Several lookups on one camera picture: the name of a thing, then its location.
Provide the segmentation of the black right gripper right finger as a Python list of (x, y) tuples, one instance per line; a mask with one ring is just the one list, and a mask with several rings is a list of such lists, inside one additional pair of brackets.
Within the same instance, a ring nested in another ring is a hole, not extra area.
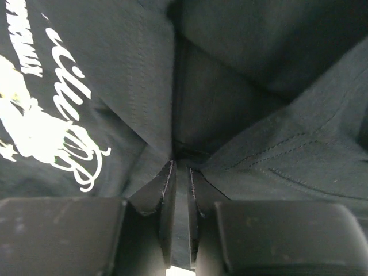
[(189, 171), (197, 275), (366, 275), (365, 227), (328, 201), (232, 200)]

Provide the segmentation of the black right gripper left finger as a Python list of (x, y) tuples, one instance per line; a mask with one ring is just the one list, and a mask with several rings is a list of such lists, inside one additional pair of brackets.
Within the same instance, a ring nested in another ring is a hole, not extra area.
[(2, 275), (165, 275), (171, 263), (174, 162), (129, 198), (1, 201)]

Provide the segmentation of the black t shirt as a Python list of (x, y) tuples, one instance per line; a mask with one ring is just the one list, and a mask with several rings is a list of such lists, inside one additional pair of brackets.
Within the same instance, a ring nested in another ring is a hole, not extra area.
[(195, 172), (366, 229), (367, 2), (2, 1), (1, 198), (127, 198), (165, 165), (180, 268)]

